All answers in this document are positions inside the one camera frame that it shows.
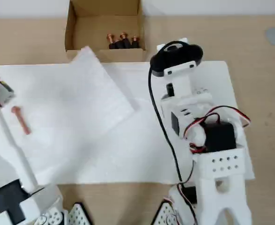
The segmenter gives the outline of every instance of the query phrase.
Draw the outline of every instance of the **wooden table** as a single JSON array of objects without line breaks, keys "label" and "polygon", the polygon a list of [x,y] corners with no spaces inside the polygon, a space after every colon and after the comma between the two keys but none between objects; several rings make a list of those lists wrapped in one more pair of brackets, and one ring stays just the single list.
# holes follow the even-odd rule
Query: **wooden table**
[{"label": "wooden table", "polygon": [[[34,34],[34,39],[44,40],[18,40],[24,31],[21,28],[15,30],[13,39],[18,48],[27,47],[26,52],[21,50],[15,62],[25,59],[27,63],[64,62],[61,54],[50,53],[49,47],[53,49],[57,42],[47,42],[44,34],[34,30],[42,24],[51,35],[59,38],[63,34],[53,29],[61,27],[65,19],[35,21],[35,28],[27,23],[30,22],[25,24],[31,35],[26,38]],[[156,52],[157,44],[188,37],[190,43],[203,48],[204,60],[227,62],[238,106],[253,120],[246,134],[256,180],[247,183],[247,194],[255,225],[275,224],[275,46],[271,46],[264,35],[272,26],[275,26],[275,16],[152,17],[145,21],[148,59]],[[7,43],[4,46],[13,48]],[[43,51],[49,53],[47,59],[41,57]],[[0,54],[5,54],[2,45]],[[65,197],[65,207],[70,209],[74,202],[84,202],[97,225],[149,225],[169,189],[162,184],[59,187]]]}]

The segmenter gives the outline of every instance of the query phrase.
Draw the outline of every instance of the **cardboard box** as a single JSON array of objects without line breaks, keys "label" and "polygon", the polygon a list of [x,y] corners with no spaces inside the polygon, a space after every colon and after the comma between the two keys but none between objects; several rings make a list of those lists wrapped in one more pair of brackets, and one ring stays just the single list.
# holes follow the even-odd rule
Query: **cardboard box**
[{"label": "cardboard box", "polygon": [[[109,49],[106,39],[122,32],[129,40],[140,37],[140,49]],[[77,51],[89,46],[102,62],[144,61],[143,14],[140,0],[71,0],[65,47],[71,60]]]}]

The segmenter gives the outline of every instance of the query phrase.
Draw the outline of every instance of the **bolt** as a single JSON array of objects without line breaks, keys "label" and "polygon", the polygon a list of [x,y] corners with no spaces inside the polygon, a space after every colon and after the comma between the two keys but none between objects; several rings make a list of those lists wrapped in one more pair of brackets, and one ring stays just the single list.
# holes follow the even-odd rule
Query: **bolt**
[{"label": "bolt", "polygon": [[139,41],[139,38],[135,35],[135,36],[133,36],[132,40],[133,41]]},{"label": "bolt", "polygon": [[26,135],[29,135],[31,133],[30,129],[28,128],[23,116],[22,116],[22,113],[21,113],[21,108],[18,107],[18,106],[14,106],[11,108],[11,112],[13,114],[16,115],[17,119],[19,120],[22,128],[23,128],[23,131]]},{"label": "bolt", "polygon": [[107,34],[107,40],[109,41],[110,44],[114,43],[114,35],[113,34]]},{"label": "bolt", "polygon": [[119,37],[123,40],[125,48],[131,48],[131,43],[128,40],[127,33],[123,32],[123,33],[121,33],[121,35]]},{"label": "bolt", "polygon": [[125,39],[128,37],[127,33],[123,32],[121,33],[121,35],[119,36],[121,39]]},{"label": "bolt", "polygon": [[132,38],[132,48],[140,48],[139,38],[137,36],[133,36]]}]

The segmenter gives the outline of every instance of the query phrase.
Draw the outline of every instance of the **copper screw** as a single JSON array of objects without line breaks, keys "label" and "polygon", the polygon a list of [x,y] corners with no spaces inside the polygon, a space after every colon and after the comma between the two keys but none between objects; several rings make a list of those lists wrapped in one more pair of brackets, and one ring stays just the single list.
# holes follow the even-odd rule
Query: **copper screw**
[{"label": "copper screw", "polygon": [[110,42],[110,44],[113,44],[113,43],[114,43],[113,38],[114,38],[114,35],[113,35],[113,34],[108,34],[108,35],[107,35],[107,40]]},{"label": "copper screw", "polygon": [[22,116],[22,113],[21,113],[21,108],[18,107],[18,106],[14,106],[11,108],[11,112],[14,113],[17,117],[17,119],[19,120],[22,128],[23,128],[23,131],[26,135],[29,135],[31,133],[31,131],[29,130],[23,116]]},{"label": "copper screw", "polygon": [[121,33],[121,35],[119,36],[121,39],[125,39],[128,37],[127,33],[123,32]]},{"label": "copper screw", "polygon": [[138,38],[137,36],[133,36],[132,40],[133,40],[133,41],[138,41],[139,38]]}]

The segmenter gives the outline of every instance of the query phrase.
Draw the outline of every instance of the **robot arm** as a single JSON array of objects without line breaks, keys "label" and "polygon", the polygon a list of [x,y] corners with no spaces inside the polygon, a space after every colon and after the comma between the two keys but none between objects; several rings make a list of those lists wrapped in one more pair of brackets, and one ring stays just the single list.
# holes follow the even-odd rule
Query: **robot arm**
[{"label": "robot arm", "polygon": [[19,177],[0,187],[0,225],[26,225],[51,208],[56,215],[62,212],[63,198],[57,186],[38,190],[40,187],[33,170],[13,139],[1,112],[1,107],[12,96],[12,90],[0,81],[0,156],[14,167]]},{"label": "robot arm", "polygon": [[[174,209],[175,213],[165,217],[165,211],[160,209],[157,213],[159,217],[154,219],[153,224],[158,225],[175,216],[177,221],[182,222],[178,224],[183,225],[223,225],[226,222],[221,214],[229,209],[239,224],[251,225],[251,212],[245,194],[245,149],[238,143],[244,136],[243,127],[250,123],[250,119],[234,107],[215,106],[210,93],[192,93],[190,77],[203,56],[199,46],[189,45],[187,39],[182,39],[159,45],[157,49],[157,55],[150,62],[150,72],[166,81],[167,95],[161,100],[163,124],[189,144],[187,148],[193,154],[193,168],[188,180],[173,186],[169,191],[170,200],[163,203]],[[241,125],[234,113],[239,114],[247,124]],[[180,175],[175,154],[174,158]],[[193,171],[196,210],[183,193]]]}]

